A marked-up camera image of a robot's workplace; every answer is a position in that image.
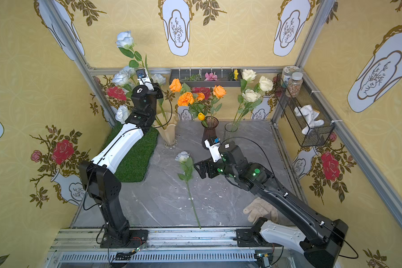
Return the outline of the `orange rose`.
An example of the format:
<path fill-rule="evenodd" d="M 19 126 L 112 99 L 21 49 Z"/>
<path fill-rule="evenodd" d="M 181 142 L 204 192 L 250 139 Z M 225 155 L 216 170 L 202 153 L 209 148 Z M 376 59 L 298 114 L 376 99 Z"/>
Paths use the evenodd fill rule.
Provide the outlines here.
<path fill-rule="evenodd" d="M 182 84 L 178 78 L 173 79 L 172 83 L 169 86 L 169 89 L 172 92 L 180 92 L 182 90 Z"/>
<path fill-rule="evenodd" d="M 197 94 L 197 98 L 196 98 L 197 102 L 203 101 L 204 99 L 205 99 L 205 95 L 203 93 Z"/>

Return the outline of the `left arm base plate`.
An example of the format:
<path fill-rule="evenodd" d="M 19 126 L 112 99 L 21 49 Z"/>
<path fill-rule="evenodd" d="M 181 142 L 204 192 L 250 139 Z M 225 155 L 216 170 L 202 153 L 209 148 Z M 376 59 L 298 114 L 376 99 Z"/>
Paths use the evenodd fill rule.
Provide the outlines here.
<path fill-rule="evenodd" d="M 106 230 L 100 243 L 102 249 L 135 249 L 147 241 L 148 230 L 124 230 L 114 234 Z"/>

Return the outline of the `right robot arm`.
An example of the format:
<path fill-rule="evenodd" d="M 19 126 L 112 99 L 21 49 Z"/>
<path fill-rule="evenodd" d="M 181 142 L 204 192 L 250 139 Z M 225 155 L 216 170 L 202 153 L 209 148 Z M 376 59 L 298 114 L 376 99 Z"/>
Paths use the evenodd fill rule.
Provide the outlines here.
<path fill-rule="evenodd" d="M 261 243 L 278 243 L 304 255 L 315 268 L 332 268 L 340 257 L 348 225 L 340 219 L 318 213 L 305 204 L 281 182 L 273 171 L 249 162 L 231 139 L 204 142 L 211 157 L 193 166 L 201 178 L 223 175 L 232 185 L 250 192 L 271 204 L 295 226 L 287 227 L 260 217 L 250 236 Z"/>

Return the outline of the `orange marigold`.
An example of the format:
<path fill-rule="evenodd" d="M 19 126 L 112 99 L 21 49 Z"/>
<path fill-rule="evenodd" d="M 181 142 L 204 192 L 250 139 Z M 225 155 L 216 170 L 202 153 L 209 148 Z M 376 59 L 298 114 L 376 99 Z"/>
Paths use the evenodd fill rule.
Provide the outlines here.
<path fill-rule="evenodd" d="M 183 93 L 178 99 L 178 106 L 179 107 L 189 107 L 193 105 L 195 102 L 194 96 L 192 92 L 185 92 Z"/>

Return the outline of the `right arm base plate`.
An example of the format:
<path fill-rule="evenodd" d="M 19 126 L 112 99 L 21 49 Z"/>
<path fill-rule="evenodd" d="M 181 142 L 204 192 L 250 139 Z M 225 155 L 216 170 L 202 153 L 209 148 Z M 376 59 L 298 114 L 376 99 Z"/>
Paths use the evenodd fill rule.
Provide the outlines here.
<path fill-rule="evenodd" d="M 280 246 L 277 243 L 267 242 L 257 230 L 237 229 L 236 238 L 238 247 L 274 247 Z"/>

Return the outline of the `white rose stem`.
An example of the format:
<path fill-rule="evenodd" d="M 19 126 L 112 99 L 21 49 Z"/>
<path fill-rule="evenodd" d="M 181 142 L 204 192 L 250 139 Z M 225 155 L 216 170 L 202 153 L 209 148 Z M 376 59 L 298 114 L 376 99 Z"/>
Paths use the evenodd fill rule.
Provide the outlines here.
<path fill-rule="evenodd" d="M 259 106 L 263 96 L 265 96 L 267 92 L 272 91 L 274 87 L 273 81 L 265 76 L 261 76 L 258 83 L 252 88 L 249 87 L 249 84 L 253 82 L 255 78 L 256 72 L 252 69 L 244 69 L 242 71 L 242 79 L 240 82 L 241 93 L 237 97 L 239 106 L 232 121 L 232 131 L 238 130 L 242 119 Z"/>

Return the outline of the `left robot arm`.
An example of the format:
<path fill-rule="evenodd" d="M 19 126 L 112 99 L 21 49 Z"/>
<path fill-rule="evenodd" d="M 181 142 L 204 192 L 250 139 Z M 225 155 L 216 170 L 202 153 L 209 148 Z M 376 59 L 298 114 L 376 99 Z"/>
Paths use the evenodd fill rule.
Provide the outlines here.
<path fill-rule="evenodd" d="M 152 127 L 156 116 L 156 102 L 162 99 L 159 84 L 146 82 L 132 91 L 134 109 L 124 121 L 117 136 L 91 161 L 82 161 L 79 174 L 83 189 L 99 207 L 105 221 L 100 231 L 103 249 L 138 247 L 147 239 L 147 230 L 131 231 L 119 202 L 121 182 L 115 172 L 130 149 Z"/>

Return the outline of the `orange rose stem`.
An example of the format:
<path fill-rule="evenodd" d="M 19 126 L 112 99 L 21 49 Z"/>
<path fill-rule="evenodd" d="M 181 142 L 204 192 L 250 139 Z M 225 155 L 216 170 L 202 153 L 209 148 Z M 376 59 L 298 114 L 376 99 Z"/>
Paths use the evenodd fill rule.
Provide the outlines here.
<path fill-rule="evenodd" d="M 216 113 L 221 109 L 222 104 L 220 101 L 226 94 L 227 92 L 222 86 L 214 86 L 210 110 L 212 116 L 215 116 Z"/>

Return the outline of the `yellow orange tulip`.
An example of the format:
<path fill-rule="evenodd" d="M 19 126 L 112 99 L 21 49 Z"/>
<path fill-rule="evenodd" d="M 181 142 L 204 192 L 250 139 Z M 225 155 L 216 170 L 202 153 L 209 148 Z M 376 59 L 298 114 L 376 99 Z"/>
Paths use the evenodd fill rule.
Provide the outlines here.
<path fill-rule="evenodd" d="M 200 122 L 202 123 L 203 127 L 208 127 L 208 123 L 207 123 L 207 119 L 204 113 L 199 113 L 198 114 L 198 119 L 200 120 Z"/>

